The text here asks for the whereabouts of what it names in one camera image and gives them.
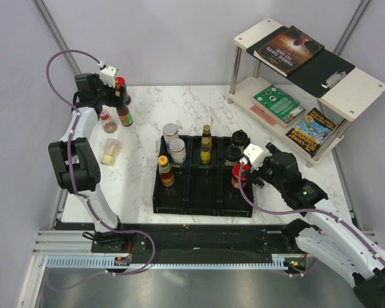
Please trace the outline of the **black-lid pepper shaker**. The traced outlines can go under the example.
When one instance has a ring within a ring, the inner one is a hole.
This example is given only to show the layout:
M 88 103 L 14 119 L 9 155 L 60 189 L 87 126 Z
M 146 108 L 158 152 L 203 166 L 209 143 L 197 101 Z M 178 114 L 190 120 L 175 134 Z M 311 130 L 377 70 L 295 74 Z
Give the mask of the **black-lid pepper shaker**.
M 241 157 L 241 149 L 232 144 L 227 146 L 224 150 L 223 163 L 225 166 L 235 166 Z
M 243 154 L 249 143 L 250 140 L 248 138 L 248 134 L 243 130 L 235 131 L 232 134 L 232 144 L 240 149 L 241 154 Z

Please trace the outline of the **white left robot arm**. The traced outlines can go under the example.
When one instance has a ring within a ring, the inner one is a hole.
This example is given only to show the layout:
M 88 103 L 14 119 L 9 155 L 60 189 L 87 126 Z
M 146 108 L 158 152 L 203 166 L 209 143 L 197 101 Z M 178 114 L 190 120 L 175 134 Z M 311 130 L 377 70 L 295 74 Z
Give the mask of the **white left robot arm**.
M 125 107 L 128 101 L 125 81 L 116 74 L 114 68 L 107 67 L 105 72 L 74 77 L 78 91 L 71 103 L 70 125 L 59 141 L 49 144 L 48 152 L 60 188 L 81 202 L 97 233 L 110 232 L 106 245 L 113 252 L 122 252 L 128 237 L 119 231 L 120 220 L 102 192 L 99 163 L 89 142 L 101 122 L 103 107 Z

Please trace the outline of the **brown-lid spice jar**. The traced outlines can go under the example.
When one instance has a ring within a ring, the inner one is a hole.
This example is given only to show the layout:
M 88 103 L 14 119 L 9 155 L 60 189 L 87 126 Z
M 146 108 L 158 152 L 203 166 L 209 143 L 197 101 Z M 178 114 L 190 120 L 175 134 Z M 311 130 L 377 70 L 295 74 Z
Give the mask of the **brown-lid spice jar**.
M 175 164 L 184 164 L 187 159 L 185 142 L 179 138 L 169 143 L 171 158 Z

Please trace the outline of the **red-lid sauce jar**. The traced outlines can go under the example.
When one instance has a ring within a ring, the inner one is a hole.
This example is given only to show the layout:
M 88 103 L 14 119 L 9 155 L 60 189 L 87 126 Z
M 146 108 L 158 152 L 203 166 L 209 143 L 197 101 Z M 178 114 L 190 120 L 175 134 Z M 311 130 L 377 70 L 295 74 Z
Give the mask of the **red-lid sauce jar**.
M 123 97 L 125 105 L 131 103 L 131 96 L 128 93 L 127 84 L 123 77 L 116 77 L 115 79 L 115 95 L 117 97 Z
M 231 177 L 231 190 L 234 193 L 239 192 L 239 187 L 242 187 L 244 189 L 247 186 L 248 180 L 244 177 L 244 172 L 249 171 L 250 167 L 249 165 L 244 165 L 243 170 L 241 172 L 241 184 L 239 184 L 239 170 L 240 170 L 241 164 L 237 163 L 233 169 L 232 169 L 232 177 Z

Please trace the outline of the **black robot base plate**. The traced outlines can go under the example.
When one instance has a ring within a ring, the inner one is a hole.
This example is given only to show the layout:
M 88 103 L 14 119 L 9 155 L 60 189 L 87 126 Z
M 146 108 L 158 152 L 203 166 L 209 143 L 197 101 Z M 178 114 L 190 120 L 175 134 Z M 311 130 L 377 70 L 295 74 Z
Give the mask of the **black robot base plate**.
M 295 243 L 300 220 L 280 225 L 120 224 L 120 233 L 88 232 L 94 253 L 130 253 L 156 263 L 266 261 L 272 254 L 301 254 Z

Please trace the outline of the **yellow-cap sauce bottle tall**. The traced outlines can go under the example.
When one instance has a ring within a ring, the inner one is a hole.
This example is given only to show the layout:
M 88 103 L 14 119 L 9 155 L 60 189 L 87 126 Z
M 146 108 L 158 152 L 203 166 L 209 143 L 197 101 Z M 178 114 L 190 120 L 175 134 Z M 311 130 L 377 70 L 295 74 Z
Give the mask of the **yellow-cap sauce bottle tall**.
M 127 105 L 123 108 L 117 108 L 116 111 L 123 126 L 128 127 L 133 124 L 133 119 Z

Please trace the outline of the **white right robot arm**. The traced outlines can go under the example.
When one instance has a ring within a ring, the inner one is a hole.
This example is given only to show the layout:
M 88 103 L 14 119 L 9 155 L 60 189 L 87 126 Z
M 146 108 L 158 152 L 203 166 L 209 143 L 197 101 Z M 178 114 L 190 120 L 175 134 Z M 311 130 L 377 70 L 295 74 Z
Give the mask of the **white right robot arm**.
M 385 250 L 364 235 L 317 184 L 304 178 L 295 156 L 272 143 L 264 150 L 249 144 L 239 161 L 238 178 L 272 185 L 302 218 L 284 228 L 287 252 L 311 254 L 345 279 L 365 307 L 385 307 Z

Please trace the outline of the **small brown-lid jar edge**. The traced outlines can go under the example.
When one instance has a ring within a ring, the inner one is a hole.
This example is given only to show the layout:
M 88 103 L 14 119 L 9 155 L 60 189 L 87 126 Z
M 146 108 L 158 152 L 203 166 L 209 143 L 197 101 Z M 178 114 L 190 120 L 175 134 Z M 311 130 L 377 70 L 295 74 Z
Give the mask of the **small brown-lid jar edge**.
M 203 137 L 201 140 L 201 148 L 200 148 L 200 160 L 202 164 L 210 163 L 211 156 L 211 146 L 210 139 L 208 137 Z

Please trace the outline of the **small yellow-label brown bottle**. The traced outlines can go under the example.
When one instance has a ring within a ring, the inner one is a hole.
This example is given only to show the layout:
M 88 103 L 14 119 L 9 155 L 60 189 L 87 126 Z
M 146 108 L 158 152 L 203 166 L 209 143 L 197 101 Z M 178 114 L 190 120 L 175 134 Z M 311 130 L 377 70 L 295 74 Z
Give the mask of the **small yellow-label brown bottle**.
M 209 140 L 209 142 L 212 141 L 211 126 L 209 124 L 205 124 L 203 126 L 202 137 L 207 138 Z

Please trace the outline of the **yellow-cap sauce bottle front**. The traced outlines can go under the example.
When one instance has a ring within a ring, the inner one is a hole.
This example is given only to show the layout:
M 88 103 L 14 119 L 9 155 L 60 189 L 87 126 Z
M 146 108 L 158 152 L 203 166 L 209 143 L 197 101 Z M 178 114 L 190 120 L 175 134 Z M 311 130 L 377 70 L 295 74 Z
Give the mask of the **yellow-cap sauce bottle front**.
M 175 182 L 175 178 L 169 160 L 165 155 L 158 158 L 158 171 L 162 184 L 165 187 L 171 187 Z

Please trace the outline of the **silver-lid salt jar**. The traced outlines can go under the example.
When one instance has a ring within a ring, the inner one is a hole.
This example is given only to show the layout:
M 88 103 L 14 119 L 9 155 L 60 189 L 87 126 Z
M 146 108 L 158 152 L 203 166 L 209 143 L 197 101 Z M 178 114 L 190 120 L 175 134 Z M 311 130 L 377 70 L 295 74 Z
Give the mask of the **silver-lid salt jar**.
M 178 127 L 174 123 L 167 123 L 163 127 L 164 142 L 167 150 L 169 150 L 169 144 L 173 139 L 178 139 Z

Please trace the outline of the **black six-compartment plastic tray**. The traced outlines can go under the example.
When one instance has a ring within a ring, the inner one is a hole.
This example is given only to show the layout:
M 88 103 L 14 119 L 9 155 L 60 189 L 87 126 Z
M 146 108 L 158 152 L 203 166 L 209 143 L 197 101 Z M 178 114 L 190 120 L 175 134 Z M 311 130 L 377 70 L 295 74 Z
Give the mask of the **black six-compartment plastic tray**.
M 187 158 L 183 164 L 174 164 L 164 138 L 160 138 L 158 154 L 169 159 L 175 182 L 163 185 L 156 172 L 153 189 L 153 211 L 156 214 L 230 216 L 250 218 L 253 208 L 238 190 L 232 187 L 232 166 L 224 165 L 224 154 L 232 144 L 230 137 L 212 138 L 210 163 L 200 161 L 200 136 L 182 135 Z

